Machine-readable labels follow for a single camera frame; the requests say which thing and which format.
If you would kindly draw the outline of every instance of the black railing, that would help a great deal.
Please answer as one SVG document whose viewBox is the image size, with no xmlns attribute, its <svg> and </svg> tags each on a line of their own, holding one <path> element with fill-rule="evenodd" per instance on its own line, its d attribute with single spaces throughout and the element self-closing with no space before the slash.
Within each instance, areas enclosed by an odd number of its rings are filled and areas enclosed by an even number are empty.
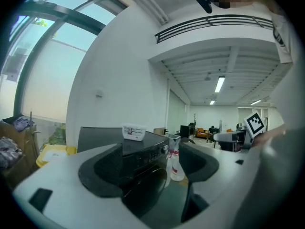
<svg viewBox="0 0 305 229">
<path fill-rule="evenodd" d="M 250 25 L 273 30 L 273 24 L 270 20 L 248 15 L 226 14 L 201 17 L 186 21 L 155 34 L 155 37 L 157 38 L 157 43 L 160 43 L 187 31 L 217 25 Z"/>
</svg>

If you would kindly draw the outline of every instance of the fluorescent light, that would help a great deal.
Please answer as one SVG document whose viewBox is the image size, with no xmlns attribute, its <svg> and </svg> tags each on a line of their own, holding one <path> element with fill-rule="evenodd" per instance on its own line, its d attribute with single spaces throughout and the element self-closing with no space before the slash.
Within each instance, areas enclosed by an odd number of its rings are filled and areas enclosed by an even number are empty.
<svg viewBox="0 0 305 229">
<path fill-rule="evenodd" d="M 220 89 L 221 89 L 221 87 L 223 86 L 224 80 L 225 80 L 225 77 L 224 77 L 224 76 L 220 76 L 220 77 L 218 78 L 218 83 L 217 83 L 217 86 L 216 86 L 216 89 L 215 89 L 215 92 L 216 92 L 216 93 L 220 92 Z"/>
<path fill-rule="evenodd" d="M 257 100 L 256 102 L 250 104 L 250 105 L 254 105 L 254 104 L 258 104 L 259 102 L 261 102 L 262 100 Z"/>
</svg>

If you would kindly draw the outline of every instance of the orange sofa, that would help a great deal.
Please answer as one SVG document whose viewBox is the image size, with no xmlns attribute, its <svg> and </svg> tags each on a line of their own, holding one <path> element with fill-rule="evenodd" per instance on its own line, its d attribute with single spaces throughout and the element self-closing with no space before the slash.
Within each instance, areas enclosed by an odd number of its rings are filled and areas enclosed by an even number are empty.
<svg viewBox="0 0 305 229">
<path fill-rule="evenodd" d="M 205 130 L 203 128 L 198 128 L 197 129 L 197 132 L 196 132 L 196 137 L 201 137 L 201 138 L 208 138 L 209 139 L 211 138 L 211 134 L 208 133 L 209 131 L 208 130 Z"/>
</svg>

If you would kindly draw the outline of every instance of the cardboard box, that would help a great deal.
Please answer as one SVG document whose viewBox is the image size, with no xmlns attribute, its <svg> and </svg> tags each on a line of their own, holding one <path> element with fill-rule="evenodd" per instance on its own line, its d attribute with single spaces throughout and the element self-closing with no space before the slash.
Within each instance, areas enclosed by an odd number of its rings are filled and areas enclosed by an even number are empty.
<svg viewBox="0 0 305 229">
<path fill-rule="evenodd" d="M 12 168 L 2 172 L 11 189 L 38 169 L 36 166 L 38 150 L 33 135 L 35 131 L 36 126 L 33 126 L 17 132 L 13 125 L 0 122 L 0 138 L 5 136 L 12 139 L 23 151 L 23 157 Z"/>
<path fill-rule="evenodd" d="M 164 135 L 164 132 L 165 132 L 165 127 L 163 127 L 163 128 L 155 128 L 153 130 L 153 133 L 155 133 L 157 135 Z"/>
</svg>

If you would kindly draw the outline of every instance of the camera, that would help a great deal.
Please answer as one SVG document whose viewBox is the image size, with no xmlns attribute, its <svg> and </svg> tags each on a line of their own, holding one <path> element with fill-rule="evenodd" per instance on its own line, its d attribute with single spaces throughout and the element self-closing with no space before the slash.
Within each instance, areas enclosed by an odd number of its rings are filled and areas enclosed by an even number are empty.
<svg viewBox="0 0 305 229">
<path fill-rule="evenodd" d="M 201 7 L 207 12 L 207 13 L 212 13 L 212 6 L 211 6 L 211 1 L 210 0 L 196 0 Z"/>
</svg>

